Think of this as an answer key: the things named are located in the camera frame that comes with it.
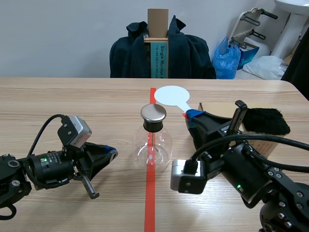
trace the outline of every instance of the glass bottle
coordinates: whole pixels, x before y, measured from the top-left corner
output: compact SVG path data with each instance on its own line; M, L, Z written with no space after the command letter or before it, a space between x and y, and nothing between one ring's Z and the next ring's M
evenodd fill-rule
M140 115L144 124L133 138L133 159L141 167L153 165L156 170L163 170L172 156L172 137L163 127L166 110L161 105L148 104Z

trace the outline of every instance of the blue plastic bag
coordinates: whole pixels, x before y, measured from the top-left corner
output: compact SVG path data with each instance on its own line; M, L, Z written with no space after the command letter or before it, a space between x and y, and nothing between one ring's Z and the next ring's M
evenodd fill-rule
M225 37L216 48L212 64L216 70L217 79L234 79L239 65L241 52L235 45L228 47L228 38Z

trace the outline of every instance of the table surface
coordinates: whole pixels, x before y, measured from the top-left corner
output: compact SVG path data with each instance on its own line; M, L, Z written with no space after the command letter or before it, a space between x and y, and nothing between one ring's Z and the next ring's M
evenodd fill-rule
M45 120L61 113L84 119L93 134L89 142L114 146L119 156L92 181L100 197L89 199L82 183L50 190L32 190L15 204L17 215L0 222L7 232L143 232L146 171L131 158L132 136L142 125L140 109L149 102L150 87L186 88L189 105L199 102L269 102L291 127L287 138L309 143L309 104L284 81L0 78L0 154L25 157ZM166 107L165 127L173 137L173 159L187 159L194 146L181 111ZM43 133L35 154L60 150L59 120ZM309 165L308 153L279 145L270 160ZM201 195L179 194L169 188L170 166L156 173L157 232L256 232L259 210L247 209L239 194L220 175ZM308 174L287 172L309 184Z

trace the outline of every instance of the red tape line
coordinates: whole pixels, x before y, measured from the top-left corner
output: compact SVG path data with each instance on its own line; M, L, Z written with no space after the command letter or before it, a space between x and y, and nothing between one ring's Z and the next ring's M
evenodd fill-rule
M156 104L155 100L156 88L150 88L150 104ZM152 138L152 133L148 135L148 150L147 150L147 172L146 172L146 197L145 197L145 225L144 232L155 232L155 150L152 149L155 135Z

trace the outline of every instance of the white sink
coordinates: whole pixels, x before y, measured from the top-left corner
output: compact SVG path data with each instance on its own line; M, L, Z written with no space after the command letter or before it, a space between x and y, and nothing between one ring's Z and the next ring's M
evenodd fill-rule
M309 0L275 0L275 3L284 11L309 16Z
M284 11L290 12L290 19L272 52L281 59L289 56L309 16L309 0L274 0Z

